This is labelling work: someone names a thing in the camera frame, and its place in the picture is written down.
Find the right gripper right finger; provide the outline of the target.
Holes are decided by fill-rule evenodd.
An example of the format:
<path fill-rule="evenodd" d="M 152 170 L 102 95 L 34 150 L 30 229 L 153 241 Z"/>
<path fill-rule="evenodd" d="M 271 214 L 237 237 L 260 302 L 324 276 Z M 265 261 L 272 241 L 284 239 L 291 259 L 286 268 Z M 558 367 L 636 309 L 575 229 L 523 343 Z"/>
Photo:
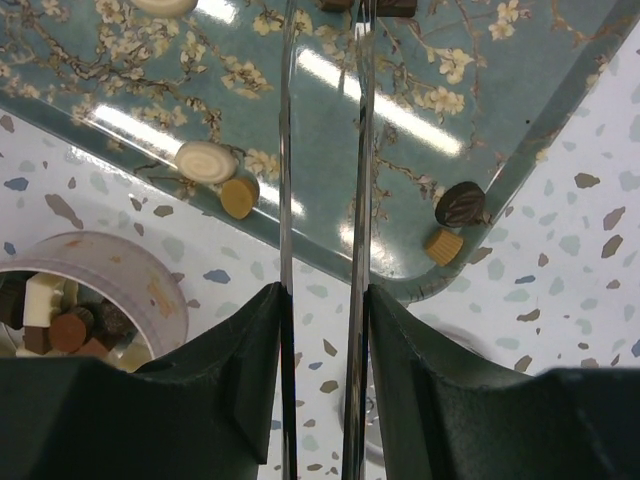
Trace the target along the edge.
<path fill-rule="evenodd" d="M 390 479 L 635 479 L 639 372 L 529 376 L 369 292 L 374 383 Z"/>

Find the white oval chocolate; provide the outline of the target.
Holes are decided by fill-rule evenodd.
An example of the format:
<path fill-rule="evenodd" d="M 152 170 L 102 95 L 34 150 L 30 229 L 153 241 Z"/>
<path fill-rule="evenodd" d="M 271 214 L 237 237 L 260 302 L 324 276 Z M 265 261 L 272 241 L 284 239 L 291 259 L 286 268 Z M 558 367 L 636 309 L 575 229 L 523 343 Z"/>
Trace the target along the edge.
<path fill-rule="evenodd" d="M 131 3 L 159 18 L 179 17 L 194 10 L 197 0 L 131 0 Z"/>

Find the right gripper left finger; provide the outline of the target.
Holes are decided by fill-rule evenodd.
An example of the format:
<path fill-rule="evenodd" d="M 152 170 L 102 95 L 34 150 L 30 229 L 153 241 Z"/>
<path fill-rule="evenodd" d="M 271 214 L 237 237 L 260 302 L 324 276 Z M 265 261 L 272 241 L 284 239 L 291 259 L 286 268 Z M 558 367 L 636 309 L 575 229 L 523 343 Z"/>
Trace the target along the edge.
<path fill-rule="evenodd" d="M 127 373 L 91 357 L 1 363 L 5 479 L 253 479 L 268 457 L 281 288 Z"/>

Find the floral teal tray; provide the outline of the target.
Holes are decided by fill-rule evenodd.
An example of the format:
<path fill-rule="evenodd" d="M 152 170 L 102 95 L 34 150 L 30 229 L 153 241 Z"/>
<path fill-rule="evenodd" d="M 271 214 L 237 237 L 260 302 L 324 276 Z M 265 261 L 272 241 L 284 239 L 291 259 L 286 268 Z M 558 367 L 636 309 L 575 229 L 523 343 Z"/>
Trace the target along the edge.
<path fill-rule="evenodd" d="M 281 1 L 199 1 L 178 18 L 130 1 L 5 1 L 1 105 L 217 218 L 218 190 L 180 174 L 189 142 L 228 149 L 261 197 L 240 223 L 278 241 Z M 635 1 L 422 1 L 375 28 L 371 273 L 402 301 L 444 289 L 489 232 L 424 251 L 448 188 L 476 183 L 496 218 L 543 162 L 639 19 Z M 301 1 L 291 74 L 294 252 L 351 274 L 360 84 L 355 25 Z"/>

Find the brown chocolate piece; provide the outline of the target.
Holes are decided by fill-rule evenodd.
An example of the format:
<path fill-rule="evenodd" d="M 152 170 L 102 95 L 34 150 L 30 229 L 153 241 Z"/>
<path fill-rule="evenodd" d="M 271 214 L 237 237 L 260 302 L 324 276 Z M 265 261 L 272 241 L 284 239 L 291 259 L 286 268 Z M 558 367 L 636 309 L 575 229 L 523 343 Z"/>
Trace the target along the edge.
<path fill-rule="evenodd" d="M 94 326 L 92 312 L 82 306 L 76 306 L 51 321 L 49 342 L 63 353 L 74 353 L 91 337 Z"/>

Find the caramel round chocolate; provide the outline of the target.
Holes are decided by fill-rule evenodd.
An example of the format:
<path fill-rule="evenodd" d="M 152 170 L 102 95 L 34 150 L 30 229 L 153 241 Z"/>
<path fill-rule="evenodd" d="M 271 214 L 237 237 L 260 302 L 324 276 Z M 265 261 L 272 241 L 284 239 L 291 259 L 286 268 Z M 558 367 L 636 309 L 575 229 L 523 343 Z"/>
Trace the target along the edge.
<path fill-rule="evenodd" d="M 246 177 L 232 178 L 226 181 L 220 193 L 223 209 L 234 219 L 246 218 L 259 199 L 257 184 Z"/>

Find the small white chocolate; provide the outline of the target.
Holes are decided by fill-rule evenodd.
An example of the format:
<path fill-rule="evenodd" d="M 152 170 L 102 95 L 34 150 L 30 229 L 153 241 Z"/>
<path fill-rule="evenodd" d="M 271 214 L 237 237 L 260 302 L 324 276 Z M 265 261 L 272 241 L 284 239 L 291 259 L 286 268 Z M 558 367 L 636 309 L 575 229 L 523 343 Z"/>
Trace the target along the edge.
<path fill-rule="evenodd" d="M 48 328 L 62 312 L 66 280 L 50 273 L 37 273 L 26 282 L 23 325 Z"/>

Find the round metal tin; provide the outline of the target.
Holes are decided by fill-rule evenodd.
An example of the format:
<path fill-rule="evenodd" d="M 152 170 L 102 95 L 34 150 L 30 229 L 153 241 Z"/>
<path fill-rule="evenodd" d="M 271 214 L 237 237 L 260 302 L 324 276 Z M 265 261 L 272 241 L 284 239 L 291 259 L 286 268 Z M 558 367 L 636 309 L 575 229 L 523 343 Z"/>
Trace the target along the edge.
<path fill-rule="evenodd" d="M 55 350 L 49 327 L 13 330 L 1 323 L 1 357 L 27 359 L 94 358 L 112 367 L 131 343 L 146 345 L 152 360 L 187 341 L 189 315 L 176 277 L 140 245 L 111 234 L 78 231 L 49 237 L 1 263 L 1 286 L 9 279 L 27 282 L 37 273 L 66 280 L 62 312 L 76 306 L 94 316 L 91 337 L 97 337 L 95 307 L 108 301 L 123 311 L 137 329 L 104 358 Z"/>

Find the metal tweezers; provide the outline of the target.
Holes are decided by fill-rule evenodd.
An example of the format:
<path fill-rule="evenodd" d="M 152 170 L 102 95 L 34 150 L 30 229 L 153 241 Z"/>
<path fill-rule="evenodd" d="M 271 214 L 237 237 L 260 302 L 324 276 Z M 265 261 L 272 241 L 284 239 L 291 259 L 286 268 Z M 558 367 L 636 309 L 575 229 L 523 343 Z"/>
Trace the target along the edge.
<path fill-rule="evenodd" d="M 345 30 L 326 39 L 345 47 L 342 59 L 311 45 L 302 32 L 297 2 L 287 2 L 282 27 L 279 252 L 285 479 L 298 476 L 293 305 L 297 240 L 307 260 L 351 282 L 341 476 L 362 479 L 366 470 L 377 4 L 349 1 L 346 11 Z"/>

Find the white round chocolate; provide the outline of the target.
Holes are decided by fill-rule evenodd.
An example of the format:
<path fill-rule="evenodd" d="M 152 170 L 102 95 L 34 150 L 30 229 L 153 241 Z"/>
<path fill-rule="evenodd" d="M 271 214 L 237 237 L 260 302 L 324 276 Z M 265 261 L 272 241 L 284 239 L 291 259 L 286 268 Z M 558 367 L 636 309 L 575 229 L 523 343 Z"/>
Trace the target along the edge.
<path fill-rule="evenodd" d="M 230 179 L 237 162 L 231 152 L 214 143 L 186 142 L 177 151 L 174 162 L 187 179 L 206 185 L 216 185 Z"/>

